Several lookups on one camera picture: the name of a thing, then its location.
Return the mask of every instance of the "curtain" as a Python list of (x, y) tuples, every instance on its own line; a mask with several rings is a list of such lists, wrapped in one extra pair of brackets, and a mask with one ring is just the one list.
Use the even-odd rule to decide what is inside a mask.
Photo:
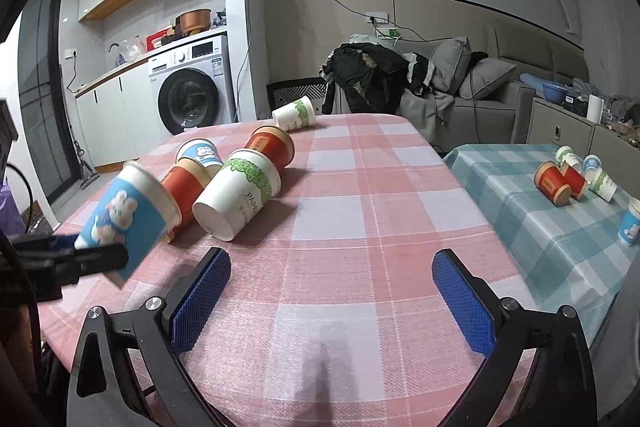
[(590, 82), (604, 94), (640, 98), (640, 6), (636, 0), (578, 0)]

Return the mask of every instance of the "wooden baseboard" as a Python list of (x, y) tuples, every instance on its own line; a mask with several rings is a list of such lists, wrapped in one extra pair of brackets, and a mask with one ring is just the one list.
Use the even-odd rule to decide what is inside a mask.
[(98, 174), (107, 174), (107, 172), (120, 172), (122, 171), (122, 168), (124, 167), (125, 162), (116, 162), (116, 163), (109, 163), (107, 165), (99, 165), (95, 168), (95, 171), (98, 172)]

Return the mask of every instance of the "green checkered tablecloth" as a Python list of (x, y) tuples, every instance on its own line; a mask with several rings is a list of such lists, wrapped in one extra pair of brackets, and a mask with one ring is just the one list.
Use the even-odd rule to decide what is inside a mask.
[(618, 241), (629, 195), (618, 188), (610, 203), (587, 190), (560, 208), (533, 184), (554, 145), (465, 145), (445, 163), (494, 227), (515, 261), (538, 309), (573, 305), (591, 344), (638, 245)]

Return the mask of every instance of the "kitchen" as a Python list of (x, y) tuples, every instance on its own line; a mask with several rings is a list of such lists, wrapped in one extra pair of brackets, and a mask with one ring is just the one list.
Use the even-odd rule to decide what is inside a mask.
[[(264, 29), (251, 20), (261, 3), (62, 0), (64, 109), (73, 154), (83, 151), (90, 165), (82, 170), (87, 183), (89, 169), (117, 171), (184, 128), (268, 116)], [(262, 38), (251, 46), (256, 32)], [(51, 202), (54, 212), (77, 191)]]

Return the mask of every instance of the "blue gripper pad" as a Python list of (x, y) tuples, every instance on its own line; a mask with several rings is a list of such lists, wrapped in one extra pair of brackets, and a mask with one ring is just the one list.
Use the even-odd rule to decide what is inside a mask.
[(219, 250), (209, 266), (202, 270), (200, 277), (193, 283), (172, 317), (171, 348), (176, 357), (193, 349), (229, 277), (229, 254)]
[(431, 264), (433, 282), (456, 320), (472, 351), (488, 358), (494, 350), (494, 320), (473, 288), (446, 253), (439, 251)]

